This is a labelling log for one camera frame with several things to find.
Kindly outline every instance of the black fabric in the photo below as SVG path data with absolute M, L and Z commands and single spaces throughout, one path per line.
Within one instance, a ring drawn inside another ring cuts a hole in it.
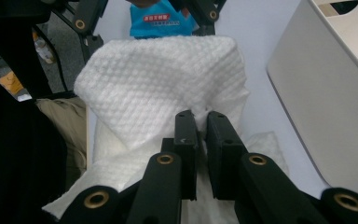
M 51 223 L 65 189 L 66 145 L 51 121 L 0 86 L 0 223 Z

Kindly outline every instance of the white table surface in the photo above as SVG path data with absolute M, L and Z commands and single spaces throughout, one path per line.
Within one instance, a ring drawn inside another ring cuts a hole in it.
M 315 170 L 306 150 L 269 82 L 266 66 L 299 0 L 228 0 L 223 7 L 216 34 L 235 38 L 246 62 L 245 86 L 250 91 L 242 115 L 245 138 L 255 133 L 275 132 L 289 167 L 290 179 L 302 191 L 320 198 L 329 186 Z M 130 4 L 110 0 L 95 35 L 104 42 L 129 39 Z M 93 144 L 95 115 L 89 113 L 89 147 Z

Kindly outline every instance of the white towel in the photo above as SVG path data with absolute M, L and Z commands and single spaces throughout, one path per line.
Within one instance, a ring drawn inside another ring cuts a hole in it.
M 201 131 L 212 110 L 227 115 L 238 131 L 248 95 L 245 80 L 243 57 L 230 37 L 108 42 L 77 77 L 75 93 L 112 132 L 119 148 L 94 148 L 98 152 L 88 171 L 43 209 L 61 218 L 84 189 L 98 184 L 122 191 L 141 179 L 162 138 L 173 137 L 174 116 L 181 111 L 191 109 Z

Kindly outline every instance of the white tissue box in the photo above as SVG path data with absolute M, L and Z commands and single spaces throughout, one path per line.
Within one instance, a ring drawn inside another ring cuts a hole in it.
M 325 17 L 332 2 L 300 2 L 268 75 L 324 180 L 358 192 L 358 6 Z

